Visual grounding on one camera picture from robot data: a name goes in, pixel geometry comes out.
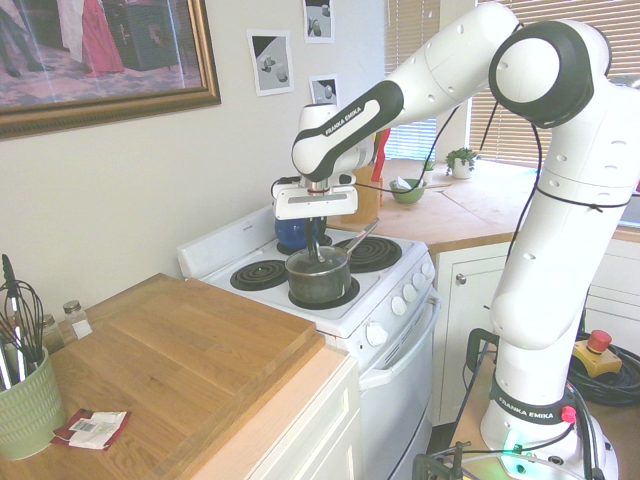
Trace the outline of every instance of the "green bowl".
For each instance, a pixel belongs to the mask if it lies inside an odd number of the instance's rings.
[[[418,184],[417,178],[405,178],[405,180],[412,187]],[[422,195],[424,195],[424,187],[426,185],[427,185],[426,182],[422,180],[418,188],[416,188],[415,190],[409,191],[406,188],[398,187],[396,180],[391,180],[389,182],[389,186],[391,187],[393,198],[396,200],[396,202],[404,203],[407,205],[411,203],[416,203],[418,200],[422,198]]]

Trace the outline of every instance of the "green light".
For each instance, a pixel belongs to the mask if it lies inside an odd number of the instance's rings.
[[[505,451],[512,451],[515,446],[520,443],[519,440],[520,432],[518,432],[517,430],[509,430],[502,449]],[[517,458],[505,455],[502,457],[502,464],[504,465],[504,469],[510,476],[514,476],[519,473],[518,464],[520,464],[520,460],[518,460]]]

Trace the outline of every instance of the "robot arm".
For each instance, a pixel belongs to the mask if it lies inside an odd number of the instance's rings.
[[[517,24],[507,7],[480,5],[341,111],[333,105],[305,107],[292,150],[303,182],[275,186],[276,217],[355,212],[350,173],[372,160],[372,134],[432,118],[486,88],[491,59]]]
[[[481,432],[492,449],[513,437],[523,446],[546,442],[538,455],[560,458],[579,473],[590,457],[580,445],[590,442],[575,431],[549,440],[566,430],[560,409],[569,405],[567,371],[588,286],[640,177],[640,92],[607,80],[611,55],[598,30],[554,21],[512,35],[516,25],[507,8],[482,4],[341,112],[305,108],[292,152],[303,184],[277,185],[275,212],[281,219],[355,212],[352,177],[341,174],[371,159],[371,135],[443,113],[487,79],[503,106],[552,128],[537,190],[491,304],[500,354]],[[596,436],[599,464],[615,480],[615,454],[604,448],[601,431]],[[503,463],[513,478],[552,475],[548,467],[527,465],[525,473]]]

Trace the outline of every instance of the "oven door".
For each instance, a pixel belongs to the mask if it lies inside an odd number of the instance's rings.
[[[433,329],[440,302],[431,287],[406,331],[360,377],[367,480],[410,480],[413,458],[426,453],[431,436]]]

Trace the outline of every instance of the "white wall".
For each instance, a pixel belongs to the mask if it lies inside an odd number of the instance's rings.
[[[383,2],[334,0],[335,44],[306,44],[302,0],[207,0],[222,105],[0,141],[0,253],[45,311],[100,302],[158,272],[175,247],[270,202],[309,75],[342,105],[383,77]],[[291,31],[295,91],[258,98],[247,29]]]

